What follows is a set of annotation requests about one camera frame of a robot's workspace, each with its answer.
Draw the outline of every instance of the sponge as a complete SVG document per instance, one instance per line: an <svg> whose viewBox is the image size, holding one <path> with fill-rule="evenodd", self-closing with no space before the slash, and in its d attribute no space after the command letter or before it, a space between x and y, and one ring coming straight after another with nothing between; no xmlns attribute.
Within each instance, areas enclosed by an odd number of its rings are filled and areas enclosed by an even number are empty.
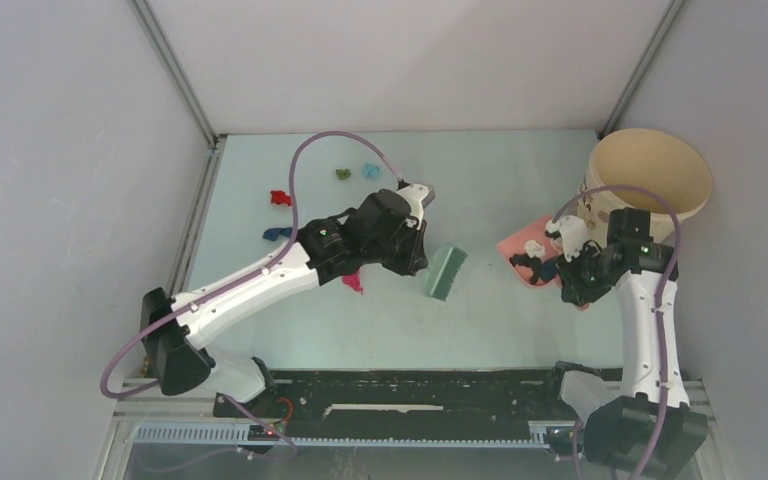
<svg viewBox="0 0 768 480"><path fill-rule="evenodd" d="M454 245L446 244L438 248L428 265L423 293L427 297L445 301L464 260L466 252Z"/></svg>

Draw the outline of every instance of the table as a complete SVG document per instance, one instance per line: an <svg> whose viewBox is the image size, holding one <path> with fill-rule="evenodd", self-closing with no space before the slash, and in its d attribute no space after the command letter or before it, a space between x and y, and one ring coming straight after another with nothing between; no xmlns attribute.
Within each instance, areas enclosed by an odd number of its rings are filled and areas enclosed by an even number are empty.
<svg viewBox="0 0 768 480"><path fill-rule="evenodd" d="M622 365L621 321L608 295L585 312L554 287L535 290L514 276L495 244L571 197L596 134L590 130L386 132L362 134L408 181L432 184L426 252L452 243L469 257L445 302L423 296L422 278L380 266L361 270L365 293L340 281L278 302L240 321L216 343L256 355L273 369L497 369ZM262 258L278 245L261 238L291 224L290 209L269 203L287 189L290 159L308 134L229 136L211 194L188 288ZM378 189L395 189L366 147L325 138L297 169L301 223L356 207ZM349 168L340 181L335 169Z"/></svg>

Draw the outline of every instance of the metal frame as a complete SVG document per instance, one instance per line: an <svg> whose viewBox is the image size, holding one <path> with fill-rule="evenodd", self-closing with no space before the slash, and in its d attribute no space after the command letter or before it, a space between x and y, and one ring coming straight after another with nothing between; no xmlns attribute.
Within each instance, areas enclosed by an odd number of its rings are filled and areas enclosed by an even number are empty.
<svg viewBox="0 0 768 480"><path fill-rule="evenodd" d="M193 204L187 217L187 225L184 228L184 234L181 236L178 255L175 257L175 266L166 284L167 292L183 291L190 280L193 256L198 249L198 242L201 238L205 218L207 217L207 208L213 195L213 187L216 184L219 163L222 160L222 153L225 151L226 141L227 137L219 137L216 146L208 151L207 161L201 172L196 195L193 198Z"/></svg>
<svg viewBox="0 0 768 480"><path fill-rule="evenodd" d="M640 60L637 61L637 65L634 67L634 71L632 72L631 77L629 77L628 83L626 83L625 88L623 88L620 98L617 100L616 105L614 105L614 109L611 111L608 121L605 123L602 131L599 132L599 138L615 131L625 118L625 114L628 112L631 102L634 101L637 91L643 84L643 80L646 79L646 74L651 70L658 54L661 52L670 33L672 33L673 28L678 23L681 14L684 12L687 3L687 0L670 1L667 10L664 12L664 16L661 17L661 21L658 22L658 26L652 33L652 38L649 39L649 43L643 50Z"/></svg>
<svg viewBox="0 0 768 480"><path fill-rule="evenodd" d="M198 124L208 145L214 145L216 143L216 132L210 125L210 121L208 121L207 115L205 115L193 87L190 85L190 81L187 80L183 67L181 67L181 62L175 56L172 45L170 45L169 39L166 38L166 34L163 33L163 28L161 28L157 15L155 15L148 0L128 0L128 3L131 4L134 15L142 25L149 40L151 40L151 44L157 52L160 62L163 64L166 72L169 73L175 88L178 89L184 102L189 107L190 113L193 115L193 119Z"/></svg>

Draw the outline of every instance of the small toy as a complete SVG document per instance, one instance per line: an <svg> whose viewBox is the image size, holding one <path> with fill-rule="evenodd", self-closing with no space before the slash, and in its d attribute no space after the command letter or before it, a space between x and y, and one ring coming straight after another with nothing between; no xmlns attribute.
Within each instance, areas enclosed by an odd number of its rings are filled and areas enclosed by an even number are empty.
<svg viewBox="0 0 768 480"><path fill-rule="evenodd" d="M527 281L532 285L537 285L540 281L540 271L543 269L543 262L537 257L532 257L527 253L517 253L509 259L512 267L527 267L531 270L531 278Z"/></svg>
<svg viewBox="0 0 768 480"><path fill-rule="evenodd" d="M275 205L286 205L288 207L293 206L293 199L284 190L272 190L269 192L272 194L272 203Z"/></svg>
<svg viewBox="0 0 768 480"><path fill-rule="evenodd" d="M378 168L378 165L367 163L363 166L363 176L365 178L378 178L381 176L381 169Z"/></svg>
<svg viewBox="0 0 768 480"><path fill-rule="evenodd" d="M284 235L285 237L290 238L290 235L292 234L293 227L273 227L267 228L263 231L263 238L269 240L270 242L274 242L275 240L278 240L280 235Z"/></svg>
<svg viewBox="0 0 768 480"><path fill-rule="evenodd" d="M531 257L543 258L546 256L546 247L540 245L540 243L536 240L529 240L525 242L525 246L523 248L525 248L525 253Z"/></svg>
<svg viewBox="0 0 768 480"><path fill-rule="evenodd" d="M363 295L363 287L360 284L360 270L351 275L343 275L343 284L348 285L349 288Z"/></svg>
<svg viewBox="0 0 768 480"><path fill-rule="evenodd" d="M540 280L549 283L555 279L558 275L557 261L558 257L555 257L543 262L543 268L540 269Z"/></svg>

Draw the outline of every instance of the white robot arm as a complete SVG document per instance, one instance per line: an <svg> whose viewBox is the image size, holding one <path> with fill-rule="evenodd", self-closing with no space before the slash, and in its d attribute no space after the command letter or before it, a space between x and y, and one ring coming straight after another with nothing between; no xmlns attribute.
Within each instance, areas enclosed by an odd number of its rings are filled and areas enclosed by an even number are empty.
<svg viewBox="0 0 768 480"><path fill-rule="evenodd" d="M547 235L560 243L557 259L561 298L583 306L614 290L619 298L623 326L623 373L619 395L590 373L564 375L560 396L586 426L584 451L591 462L631 471L643 456L653 430L652 416L666 387L666 415L658 447L648 459L645 473L672 478L707 435L707 418L690 410L690 401L676 351L673 304L678 271L667 270L673 248L654 243L649 236L650 213L625 208L611 212L608 244L604 249L590 240L581 219L564 217L549 222ZM665 281L661 307L656 310L658 285ZM661 314L661 339L657 313ZM663 341L665 348L659 344ZM662 354L666 371L661 371Z"/></svg>
<svg viewBox="0 0 768 480"><path fill-rule="evenodd" d="M147 293L142 328L168 312L188 307L187 313L143 341L161 391L177 395L200 386L249 402L271 383L263 362L213 347L207 350L231 325L294 293L351 275L364 264L380 263L399 275L415 275L425 268L425 208L434 199L434 189L406 183L399 187L396 192L369 195L357 209L309 222L272 268L266 265L284 246L211 285L174 298L163 289ZM206 302L196 302L256 271L260 274L250 280Z"/></svg>

